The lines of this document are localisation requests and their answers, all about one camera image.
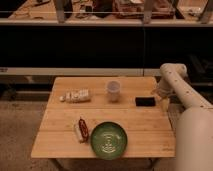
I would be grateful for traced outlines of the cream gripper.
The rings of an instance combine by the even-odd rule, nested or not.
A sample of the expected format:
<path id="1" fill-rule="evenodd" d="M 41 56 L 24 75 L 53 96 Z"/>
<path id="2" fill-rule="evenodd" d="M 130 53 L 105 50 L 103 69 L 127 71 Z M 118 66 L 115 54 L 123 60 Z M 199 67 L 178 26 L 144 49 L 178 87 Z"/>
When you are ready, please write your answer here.
<path id="1" fill-rule="evenodd" d="M 170 104 L 169 96 L 171 95 L 171 91 L 165 87 L 157 85 L 152 90 L 152 94 L 157 96 L 157 102 L 160 104 L 162 110 L 167 112 Z"/>

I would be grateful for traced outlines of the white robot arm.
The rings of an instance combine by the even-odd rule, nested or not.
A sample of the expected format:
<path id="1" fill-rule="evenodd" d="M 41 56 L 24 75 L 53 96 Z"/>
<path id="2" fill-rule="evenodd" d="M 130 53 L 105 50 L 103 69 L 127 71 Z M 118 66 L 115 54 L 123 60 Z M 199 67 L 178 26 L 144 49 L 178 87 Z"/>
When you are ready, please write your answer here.
<path id="1" fill-rule="evenodd" d="M 172 91 L 185 107 L 176 127 L 174 171 L 213 171 L 213 104 L 185 80 L 184 64 L 164 63 L 154 92 L 166 98 Z"/>

